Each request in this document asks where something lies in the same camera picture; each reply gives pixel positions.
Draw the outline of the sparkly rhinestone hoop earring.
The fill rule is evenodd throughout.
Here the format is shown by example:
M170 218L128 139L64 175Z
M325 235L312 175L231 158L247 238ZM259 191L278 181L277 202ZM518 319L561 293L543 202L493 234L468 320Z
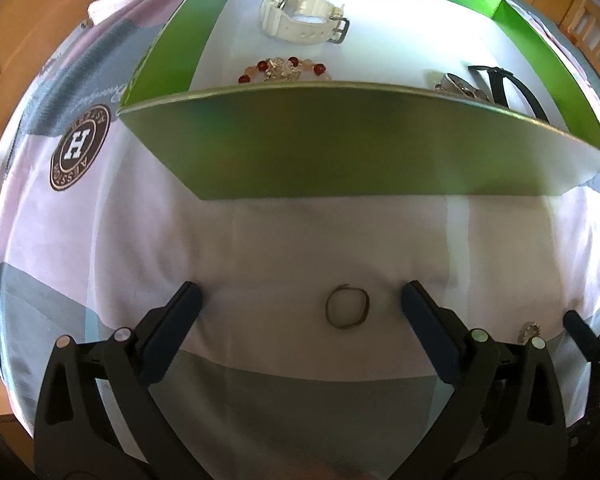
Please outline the sparkly rhinestone hoop earring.
M534 337L541 336L541 326L537 322L525 322L518 334L518 344L526 344Z

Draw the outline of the white wrist watch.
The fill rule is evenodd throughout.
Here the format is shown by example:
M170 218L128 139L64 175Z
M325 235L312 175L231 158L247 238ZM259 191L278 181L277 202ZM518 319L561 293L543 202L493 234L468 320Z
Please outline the white wrist watch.
M266 36L298 44L342 44L350 21L327 0L262 0L260 27Z

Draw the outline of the gold flower brooch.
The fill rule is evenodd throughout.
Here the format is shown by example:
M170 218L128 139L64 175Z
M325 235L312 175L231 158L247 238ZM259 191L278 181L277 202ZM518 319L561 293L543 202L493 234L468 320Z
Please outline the gold flower brooch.
M269 58L265 61L266 69L263 72L265 81L297 81L302 75L302 68L295 66L289 60L282 58Z

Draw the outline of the green cardboard box tray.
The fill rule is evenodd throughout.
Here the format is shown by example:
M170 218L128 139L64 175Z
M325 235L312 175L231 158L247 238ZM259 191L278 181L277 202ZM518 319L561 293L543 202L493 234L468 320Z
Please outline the green cardboard box tray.
M184 0L118 114L203 200L559 195L600 172L593 101L505 0L327 0L342 44L266 36L262 0ZM302 68L265 81L269 58ZM436 89L451 73L489 102Z

